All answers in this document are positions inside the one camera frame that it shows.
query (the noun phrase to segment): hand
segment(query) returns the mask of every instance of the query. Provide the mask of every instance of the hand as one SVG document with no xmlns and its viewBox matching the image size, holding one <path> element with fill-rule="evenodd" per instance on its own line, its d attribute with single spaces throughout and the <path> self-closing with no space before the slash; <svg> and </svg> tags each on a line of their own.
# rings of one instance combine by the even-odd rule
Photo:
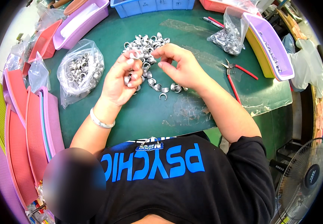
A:
<svg viewBox="0 0 323 224">
<path fill-rule="evenodd" d="M 194 55 L 175 44 L 168 43 L 155 49 L 152 53 L 155 58 L 160 58 L 158 66 L 182 87 L 192 88 L 197 91 L 201 86 L 207 85 L 210 77 L 204 72 Z M 177 67 L 171 65 L 175 60 Z"/>
<path fill-rule="evenodd" d="M 121 107 L 130 99 L 137 86 L 142 83 L 141 75 L 143 70 L 141 69 L 141 60 L 129 58 L 130 53 L 134 51 L 131 50 L 120 55 L 106 75 L 101 92 L 101 98 L 104 102 L 110 101 Z M 124 84 L 124 76 L 129 75 L 129 69 L 133 69 L 133 73 L 128 86 L 126 86 Z"/>
</svg>

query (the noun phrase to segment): clear plastic bag of rings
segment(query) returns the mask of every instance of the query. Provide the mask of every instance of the clear plastic bag of rings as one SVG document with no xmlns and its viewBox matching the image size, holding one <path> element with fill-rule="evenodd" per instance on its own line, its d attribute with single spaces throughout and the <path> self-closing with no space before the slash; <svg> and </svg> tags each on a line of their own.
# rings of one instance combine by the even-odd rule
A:
<svg viewBox="0 0 323 224">
<path fill-rule="evenodd" d="M 95 88 L 104 71 L 104 57 L 94 41 L 80 40 L 62 59 L 57 71 L 65 109 Z"/>
<path fill-rule="evenodd" d="M 224 14 L 224 28 L 210 37 L 226 53 L 239 55 L 244 47 L 244 39 L 249 25 L 241 19 L 241 13 L 235 7 L 227 7 Z"/>
</svg>

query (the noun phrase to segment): fingernail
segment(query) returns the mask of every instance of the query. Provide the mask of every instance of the fingernail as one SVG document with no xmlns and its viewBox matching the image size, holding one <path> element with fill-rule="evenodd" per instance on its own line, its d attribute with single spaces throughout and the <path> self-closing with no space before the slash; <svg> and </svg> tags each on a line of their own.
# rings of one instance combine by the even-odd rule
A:
<svg viewBox="0 0 323 224">
<path fill-rule="evenodd" d="M 129 59 L 127 60 L 127 64 L 128 64 L 128 65 L 131 65 L 133 62 L 134 62 L 134 59 L 132 59 L 132 58 L 129 58 Z"/>
</svg>

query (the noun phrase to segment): purple plastic basket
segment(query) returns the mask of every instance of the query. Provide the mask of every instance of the purple plastic basket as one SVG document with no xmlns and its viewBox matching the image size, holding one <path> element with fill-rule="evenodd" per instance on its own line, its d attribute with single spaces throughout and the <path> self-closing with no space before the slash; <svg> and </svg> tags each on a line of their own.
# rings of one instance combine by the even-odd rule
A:
<svg viewBox="0 0 323 224">
<path fill-rule="evenodd" d="M 58 98 L 48 92 L 47 87 L 42 86 L 37 92 L 43 93 L 44 124 L 47 140 L 52 157 L 64 150 L 61 125 L 59 121 Z"/>
<path fill-rule="evenodd" d="M 11 209 L 18 222 L 22 224 L 29 224 L 30 222 L 27 219 L 24 208 L 22 207 L 16 190 L 14 189 L 8 167 L 7 157 L 3 153 L 3 150 L 0 146 L 0 191 L 8 207 Z"/>
<path fill-rule="evenodd" d="M 82 25 L 80 25 L 72 35 L 67 38 L 62 37 L 61 30 L 76 17 L 79 13 L 81 13 L 84 9 L 86 9 L 91 4 L 96 3 L 99 9 L 87 18 Z M 82 39 L 82 37 L 87 34 L 95 25 L 104 20 L 108 15 L 108 0 L 89 0 L 84 3 L 79 9 L 74 11 L 57 29 L 56 33 L 53 36 L 54 47 L 56 50 L 61 48 L 71 49 L 74 45 Z"/>
<path fill-rule="evenodd" d="M 243 13 L 242 17 L 249 23 L 250 28 L 254 31 L 256 37 L 260 40 L 260 44 L 269 60 L 271 62 L 273 61 L 264 41 L 268 43 L 271 51 L 277 58 L 278 65 L 282 71 L 278 72 L 278 70 L 275 68 L 275 64 L 272 63 L 272 68 L 275 72 L 275 75 L 277 76 L 276 78 L 279 81 L 294 78 L 294 70 L 291 61 L 287 56 L 286 49 L 271 24 L 264 18 L 250 13 Z"/>
</svg>

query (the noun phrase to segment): t-shirt logo patch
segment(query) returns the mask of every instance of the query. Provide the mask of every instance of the t-shirt logo patch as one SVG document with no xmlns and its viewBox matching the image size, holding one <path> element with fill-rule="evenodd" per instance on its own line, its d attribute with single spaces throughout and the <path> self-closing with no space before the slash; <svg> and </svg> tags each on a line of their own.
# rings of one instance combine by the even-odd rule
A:
<svg viewBox="0 0 323 224">
<path fill-rule="evenodd" d="M 163 148 L 164 148 L 164 145 L 162 142 L 160 142 L 159 144 L 138 146 L 136 148 L 136 151 L 153 151 L 153 150 L 162 150 Z"/>
</svg>

